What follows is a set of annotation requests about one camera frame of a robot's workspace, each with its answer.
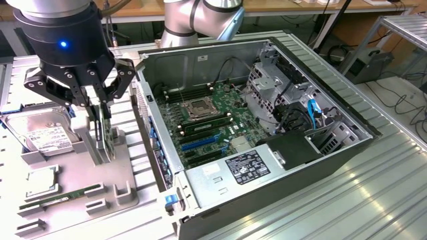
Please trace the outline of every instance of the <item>warning label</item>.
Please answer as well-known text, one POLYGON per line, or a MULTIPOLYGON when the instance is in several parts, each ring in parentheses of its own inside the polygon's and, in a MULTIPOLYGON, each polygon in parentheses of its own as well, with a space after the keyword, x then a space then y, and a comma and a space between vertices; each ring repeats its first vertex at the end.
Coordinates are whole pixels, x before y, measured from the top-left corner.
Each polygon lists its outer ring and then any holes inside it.
POLYGON ((47 153, 72 146, 72 142, 69 141, 69 138, 61 126, 29 131, 27 133, 27 137, 41 153, 47 153))
POLYGON ((240 185, 271 173, 256 150, 226 160, 226 163, 240 185))

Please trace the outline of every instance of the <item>cpu socket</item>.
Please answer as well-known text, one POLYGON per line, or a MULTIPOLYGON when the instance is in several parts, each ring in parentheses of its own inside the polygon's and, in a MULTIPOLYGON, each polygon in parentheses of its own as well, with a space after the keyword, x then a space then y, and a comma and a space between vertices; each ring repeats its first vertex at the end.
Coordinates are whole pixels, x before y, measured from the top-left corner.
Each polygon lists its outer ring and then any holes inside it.
POLYGON ((214 106, 212 99, 208 97, 190 100, 184 103, 184 106, 191 120, 200 120, 219 113, 214 106))

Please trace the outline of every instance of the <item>blue led light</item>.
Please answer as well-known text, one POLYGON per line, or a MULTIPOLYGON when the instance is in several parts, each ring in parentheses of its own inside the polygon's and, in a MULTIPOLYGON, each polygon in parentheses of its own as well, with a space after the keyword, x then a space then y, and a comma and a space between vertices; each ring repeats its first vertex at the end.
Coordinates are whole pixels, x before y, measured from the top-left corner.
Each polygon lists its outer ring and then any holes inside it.
POLYGON ((59 45, 63 47, 63 48, 67 48, 68 47, 68 43, 65 41, 60 41, 59 42, 59 45))

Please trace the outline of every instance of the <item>green circuit board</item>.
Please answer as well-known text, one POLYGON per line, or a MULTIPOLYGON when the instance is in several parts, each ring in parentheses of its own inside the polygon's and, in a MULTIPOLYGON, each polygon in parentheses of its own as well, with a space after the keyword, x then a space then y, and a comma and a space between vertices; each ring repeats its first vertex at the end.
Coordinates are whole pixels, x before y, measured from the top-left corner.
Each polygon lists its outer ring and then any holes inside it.
MULTIPOLYGON (((170 136, 176 148, 176 152, 186 169, 191 169, 216 159, 238 153, 238 150, 231 145, 231 141, 234 138, 244 136, 250 145, 254 147, 255 143, 260 139, 267 137, 267 133, 262 125, 258 123, 256 117, 244 105, 244 99, 242 99, 238 90, 235 88, 231 88, 230 85, 226 85, 223 83, 216 84, 211 96, 191 99, 192 102, 198 100, 204 100, 215 106, 215 109, 218 111, 218 113, 215 114, 216 116, 230 113, 228 116, 223 118, 223 120, 227 118, 226 120, 228 120, 230 124, 227 123, 227 125, 222 125, 224 124, 223 122, 219 122, 219 120, 214 120, 211 121, 212 124, 204 124, 206 127, 211 128, 208 130, 204 130, 203 127, 199 127, 199 125, 194 126, 194 128, 191 129, 192 131, 196 131, 202 134, 208 132, 211 133, 211 136, 218 137, 218 140, 214 143, 206 144, 184 151, 182 150, 183 144, 180 143, 184 138, 182 134, 183 129, 179 129, 179 125, 195 123, 198 122, 198 120, 192 119, 192 113, 190 113, 188 105, 186 104, 187 101, 184 101, 184 103, 183 101, 176 103, 167 103, 164 99, 156 100, 163 120, 168 128, 170 136), (214 152, 219 152, 220 150, 220 155, 216 155, 215 157, 204 160, 198 160, 196 162, 192 161, 192 159, 198 157, 200 159, 202 156, 206 156, 207 154, 214 152)), ((200 138, 198 140, 187 142, 184 143, 184 145, 196 143, 198 141, 207 138, 200 138)))

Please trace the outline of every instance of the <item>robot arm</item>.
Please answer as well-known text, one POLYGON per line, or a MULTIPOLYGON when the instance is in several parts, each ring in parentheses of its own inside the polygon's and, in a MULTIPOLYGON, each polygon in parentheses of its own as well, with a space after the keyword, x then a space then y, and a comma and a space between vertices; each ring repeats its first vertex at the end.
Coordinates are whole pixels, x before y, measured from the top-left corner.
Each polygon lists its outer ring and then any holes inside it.
MULTIPOLYGON (((94 86, 103 117, 110 119, 107 103, 123 96, 135 76, 132 62, 115 59, 108 50, 102 26, 102 18, 130 1, 100 11, 91 0, 7 0, 40 58, 40 71, 28 76, 24 86, 64 107, 86 108, 91 121, 100 119, 84 87, 94 86), (106 86, 114 68, 118 77, 106 86)), ((242 6, 243 0, 164 0, 162 46, 196 44, 196 32, 230 40, 243 22, 242 6)))
POLYGON ((243 22, 243 0, 164 0, 162 47, 199 43, 198 33, 230 41, 243 22))
POLYGON ((135 76, 132 61, 115 59, 103 33, 103 13, 91 0, 7 0, 40 58, 40 70, 27 75, 24 86, 64 107, 86 108, 91 121, 100 120, 86 86, 94 86, 103 117, 107 103, 119 99, 135 76), (112 71, 118 77, 110 86, 112 71))

